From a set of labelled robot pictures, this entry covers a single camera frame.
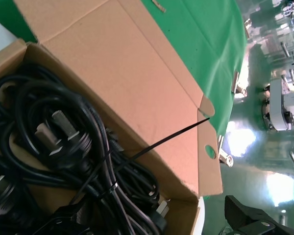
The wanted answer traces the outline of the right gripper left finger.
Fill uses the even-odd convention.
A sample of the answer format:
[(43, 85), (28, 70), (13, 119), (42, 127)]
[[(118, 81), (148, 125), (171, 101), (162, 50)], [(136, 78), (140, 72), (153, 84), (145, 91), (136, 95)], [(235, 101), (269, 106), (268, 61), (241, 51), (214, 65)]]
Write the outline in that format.
[(27, 229), (27, 235), (86, 235), (88, 226), (77, 221), (80, 203), (59, 207), (49, 218)]

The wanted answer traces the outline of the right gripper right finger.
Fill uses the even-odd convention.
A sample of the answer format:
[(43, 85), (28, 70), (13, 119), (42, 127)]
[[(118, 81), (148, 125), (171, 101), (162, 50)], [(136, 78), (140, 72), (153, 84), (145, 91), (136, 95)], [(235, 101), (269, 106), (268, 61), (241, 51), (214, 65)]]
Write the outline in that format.
[(231, 235), (294, 235), (294, 229), (277, 223), (261, 209), (243, 205), (233, 195), (225, 197), (224, 216)]

